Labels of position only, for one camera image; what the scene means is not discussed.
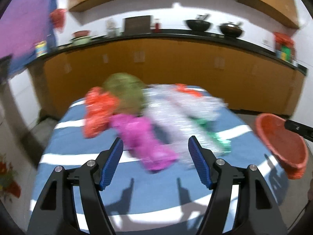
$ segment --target black cable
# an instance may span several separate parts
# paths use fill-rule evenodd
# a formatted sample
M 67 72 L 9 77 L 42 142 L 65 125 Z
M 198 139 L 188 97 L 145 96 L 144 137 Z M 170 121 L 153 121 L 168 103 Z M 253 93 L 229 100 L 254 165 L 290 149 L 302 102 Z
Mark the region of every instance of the black cable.
M 304 206 L 304 208 L 300 211 L 300 213 L 297 215 L 297 217 L 295 218 L 295 220 L 293 221 L 293 223 L 289 226 L 288 231 L 290 230 L 290 228 L 295 224 L 295 222 L 298 220 L 299 216 L 302 214 L 302 212 L 306 209 L 306 207 L 309 205 L 310 201 L 308 201 L 308 203 Z

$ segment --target lower cabinet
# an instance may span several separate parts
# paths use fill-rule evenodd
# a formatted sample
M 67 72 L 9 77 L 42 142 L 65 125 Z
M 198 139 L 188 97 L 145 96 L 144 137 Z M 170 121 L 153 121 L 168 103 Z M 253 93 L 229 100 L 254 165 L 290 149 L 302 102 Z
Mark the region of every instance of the lower cabinet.
M 304 75 L 267 57 L 215 43 L 133 39 L 59 54 L 44 65 L 59 116 L 113 73 L 146 84 L 197 85 L 223 98 L 230 109 L 291 115 Z

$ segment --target red bowl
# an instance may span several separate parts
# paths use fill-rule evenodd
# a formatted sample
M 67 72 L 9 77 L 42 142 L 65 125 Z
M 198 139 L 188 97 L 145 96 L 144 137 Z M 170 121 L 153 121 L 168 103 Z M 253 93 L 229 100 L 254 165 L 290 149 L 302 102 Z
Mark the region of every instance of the red bowl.
M 79 38 L 79 37 L 85 37 L 90 34 L 89 30 L 83 30 L 83 31 L 78 31 L 73 33 L 74 38 Z

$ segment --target floor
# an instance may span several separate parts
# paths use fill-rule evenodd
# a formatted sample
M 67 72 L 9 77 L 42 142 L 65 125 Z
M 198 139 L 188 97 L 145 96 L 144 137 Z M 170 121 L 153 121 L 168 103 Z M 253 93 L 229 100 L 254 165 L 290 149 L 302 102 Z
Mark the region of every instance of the floor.
M 253 130 L 255 129 L 255 115 L 237 114 L 247 125 Z M 310 181 L 312 179 L 313 171 L 313 155 L 309 151 L 309 160 L 306 167 L 306 173 L 301 179 L 288 180 L 289 187 L 285 199 L 279 206 L 283 220 L 287 227 L 289 227 L 303 207 L 308 202 L 307 192 L 309 190 Z
M 253 130 L 255 129 L 255 115 L 243 115 L 237 114 L 246 124 L 248 124 Z M 29 137 L 29 140 L 33 141 L 34 139 L 39 143 L 41 149 L 45 149 L 48 145 L 49 138 L 52 134 L 52 130 L 56 125 L 56 121 L 47 119 L 40 124 L 36 125 L 32 130 L 32 135 Z M 298 213 L 307 203 L 307 191 L 309 189 L 310 180 L 312 178 L 313 171 L 313 156 L 311 152 L 309 153 L 309 161 L 307 164 L 306 173 L 303 178 L 300 180 L 289 180 L 289 188 L 286 194 L 285 199 L 279 206 L 283 220 L 287 227 L 291 225 L 293 220 L 296 218 Z M 35 174 L 30 178 L 30 181 L 33 181 Z

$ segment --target magenta plastic bag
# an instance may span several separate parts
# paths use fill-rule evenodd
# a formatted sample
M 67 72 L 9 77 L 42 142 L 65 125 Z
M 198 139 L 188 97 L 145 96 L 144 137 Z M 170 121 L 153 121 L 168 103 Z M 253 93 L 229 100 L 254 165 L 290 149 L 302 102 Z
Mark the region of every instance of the magenta plastic bag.
M 118 114 L 111 117 L 111 126 L 118 130 L 124 144 L 148 170 L 161 170 L 177 160 L 177 154 L 155 137 L 151 122 L 146 117 Z

